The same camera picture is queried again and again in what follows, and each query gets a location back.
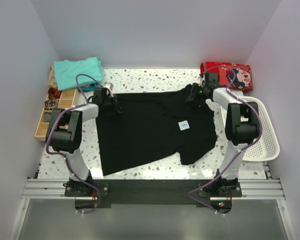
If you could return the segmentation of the black t shirt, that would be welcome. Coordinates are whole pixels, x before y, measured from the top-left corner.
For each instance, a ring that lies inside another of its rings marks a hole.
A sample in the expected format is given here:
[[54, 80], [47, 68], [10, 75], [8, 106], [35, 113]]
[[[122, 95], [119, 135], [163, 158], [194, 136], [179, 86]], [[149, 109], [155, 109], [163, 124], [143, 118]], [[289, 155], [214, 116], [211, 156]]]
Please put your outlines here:
[[186, 102], [191, 85], [171, 92], [120, 93], [122, 113], [96, 118], [104, 176], [149, 164], [175, 153], [191, 165], [215, 147], [214, 112]]

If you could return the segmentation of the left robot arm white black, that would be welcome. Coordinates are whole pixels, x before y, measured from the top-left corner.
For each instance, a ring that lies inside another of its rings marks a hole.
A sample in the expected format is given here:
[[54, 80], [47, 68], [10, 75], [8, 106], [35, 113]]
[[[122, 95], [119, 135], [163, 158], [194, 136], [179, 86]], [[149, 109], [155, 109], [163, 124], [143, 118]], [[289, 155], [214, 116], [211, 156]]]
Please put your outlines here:
[[112, 83], [96, 87], [85, 103], [56, 108], [50, 116], [45, 137], [46, 152], [63, 157], [69, 172], [69, 180], [64, 187], [75, 196], [100, 195], [80, 150], [83, 123], [96, 119], [99, 108], [109, 115], [121, 112]]

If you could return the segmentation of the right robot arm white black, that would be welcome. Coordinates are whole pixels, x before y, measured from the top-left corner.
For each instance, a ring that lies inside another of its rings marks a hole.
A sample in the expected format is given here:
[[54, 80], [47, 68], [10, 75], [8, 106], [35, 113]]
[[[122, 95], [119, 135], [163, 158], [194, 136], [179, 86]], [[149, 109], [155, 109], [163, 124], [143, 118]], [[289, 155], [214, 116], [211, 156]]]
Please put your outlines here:
[[223, 197], [235, 190], [239, 168], [246, 150], [256, 144], [262, 135], [258, 104], [247, 102], [221, 86], [216, 72], [203, 72], [200, 82], [194, 83], [187, 102], [199, 104], [210, 99], [226, 110], [224, 132], [228, 140], [225, 156], [213, 180], [199, 187], [210, 196]]

